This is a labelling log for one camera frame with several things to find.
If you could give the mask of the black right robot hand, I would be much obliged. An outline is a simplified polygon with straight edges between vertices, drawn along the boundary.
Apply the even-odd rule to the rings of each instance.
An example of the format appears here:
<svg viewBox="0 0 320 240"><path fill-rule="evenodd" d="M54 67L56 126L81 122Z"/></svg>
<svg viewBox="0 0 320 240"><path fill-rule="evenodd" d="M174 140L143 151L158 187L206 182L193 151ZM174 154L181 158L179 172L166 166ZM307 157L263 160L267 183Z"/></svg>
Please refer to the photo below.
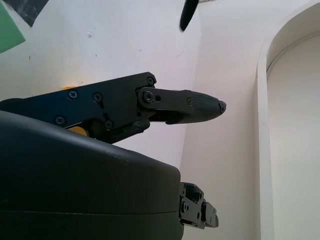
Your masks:
<svg viewBox="0 0 320 240"><path fill-rule="evenodd" d="M150 72L0 103L3 240L180 240L216 209L169 164L116 146L151 122L200 123L226 103Z"/></svg>

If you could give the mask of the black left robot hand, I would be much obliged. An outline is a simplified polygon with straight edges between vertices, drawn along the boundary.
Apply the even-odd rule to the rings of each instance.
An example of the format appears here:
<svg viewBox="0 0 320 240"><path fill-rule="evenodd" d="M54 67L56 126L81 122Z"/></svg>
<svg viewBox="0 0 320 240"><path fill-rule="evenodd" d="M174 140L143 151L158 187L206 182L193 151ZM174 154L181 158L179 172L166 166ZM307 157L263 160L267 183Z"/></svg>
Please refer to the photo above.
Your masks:
<svg viewBox="0 0 320 240"><path fill-rule="evenodd" d="M179 20L179 29L181 32L184 32L188 27L195 14L198 4L199 0L185 0Z"/></svg>

